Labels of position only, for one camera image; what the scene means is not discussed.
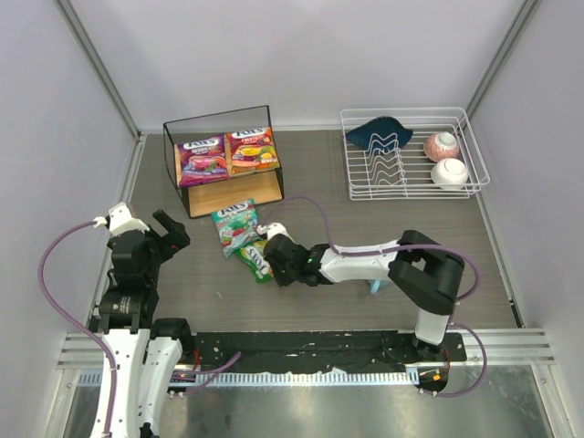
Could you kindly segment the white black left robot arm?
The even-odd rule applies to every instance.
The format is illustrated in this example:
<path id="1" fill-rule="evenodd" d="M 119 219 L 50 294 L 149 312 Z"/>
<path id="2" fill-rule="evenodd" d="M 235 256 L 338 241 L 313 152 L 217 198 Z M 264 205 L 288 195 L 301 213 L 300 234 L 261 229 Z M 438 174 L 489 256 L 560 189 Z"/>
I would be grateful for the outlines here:
<path id="1" fill-rule="evenodd" d="M 99 303 L 99 339 L 107 347 L 93 437 L 157 437 L 172 372 L 193 349 L 184 318 L 153 317 L 163 263 L 190 244 L 185 227 L 158 210 L 159 235 L 127 204 L 109 209 L 112 268 Z"/>

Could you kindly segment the purple Fox's berries candy bag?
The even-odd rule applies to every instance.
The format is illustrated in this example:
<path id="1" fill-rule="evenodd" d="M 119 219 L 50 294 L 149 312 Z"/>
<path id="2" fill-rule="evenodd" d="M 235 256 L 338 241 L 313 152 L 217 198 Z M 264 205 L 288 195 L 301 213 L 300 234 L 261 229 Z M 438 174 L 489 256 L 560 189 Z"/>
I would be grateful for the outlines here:
<path id="1" fill-rule="evenodd" d="M 192 186 L 227 180 L 229 171 L 224 136 L 215 135 L 176 145 L 178 152 L 178 186 Z"/>

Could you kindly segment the green Fox's spring tea bag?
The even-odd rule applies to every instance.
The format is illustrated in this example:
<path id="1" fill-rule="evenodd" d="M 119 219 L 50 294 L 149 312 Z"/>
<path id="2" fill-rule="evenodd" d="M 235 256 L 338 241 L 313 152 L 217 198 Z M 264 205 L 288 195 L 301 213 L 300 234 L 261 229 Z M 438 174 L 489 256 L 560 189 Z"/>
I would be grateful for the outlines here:
<path id="1" fill-rule="evenodd" d="M 235 251 L 235 254 L 251 270 L 257 283 L 265 283 L 273 278 L 272 268 L 264 257 L 266 240 L 257 240 Z"/>

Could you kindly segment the teal Fox's blossom candy bag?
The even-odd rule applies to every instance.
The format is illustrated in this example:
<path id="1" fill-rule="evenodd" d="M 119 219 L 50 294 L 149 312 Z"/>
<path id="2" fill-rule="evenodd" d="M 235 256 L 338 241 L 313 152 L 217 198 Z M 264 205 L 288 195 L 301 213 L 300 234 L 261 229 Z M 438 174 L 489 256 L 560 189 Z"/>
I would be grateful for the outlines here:
<path id="1" fill-rule="evenodd" d="M 212 212 L 212 218 L 226 258 L 236 250 L 263 238 L 257 232 L 258 216 L 253 198 Z"/>

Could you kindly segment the orange Fox's fruits candy bag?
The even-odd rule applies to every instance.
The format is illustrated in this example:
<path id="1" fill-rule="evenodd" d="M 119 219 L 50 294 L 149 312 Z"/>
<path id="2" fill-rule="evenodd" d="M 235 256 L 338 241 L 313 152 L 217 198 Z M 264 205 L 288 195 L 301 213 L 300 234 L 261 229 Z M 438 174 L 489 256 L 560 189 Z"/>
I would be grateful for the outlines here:
<path id="1" fill-rule="evenodd" d="M 239 130 L 225 134 L 232 174 L 278 168 L 279 159 L 271 127 Z"/>

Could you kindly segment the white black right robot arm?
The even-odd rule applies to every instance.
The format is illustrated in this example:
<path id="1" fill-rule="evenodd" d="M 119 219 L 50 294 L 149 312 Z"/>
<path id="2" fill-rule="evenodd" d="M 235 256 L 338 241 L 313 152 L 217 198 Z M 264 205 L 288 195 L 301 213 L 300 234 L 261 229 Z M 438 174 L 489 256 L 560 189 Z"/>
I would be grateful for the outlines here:
<path id="1" fill-rule="evenodd" d="M 420 354 L 442 349 L 465 268 L 458 254 L 414 230 L 381 245 L 320 244 L 309 249 L 296 243 L 281 224 L 261 226 L 259 234 L 266 238 L 264 258 L 279 286 L 392 283 L 418 308 L 413 347 Z"/>

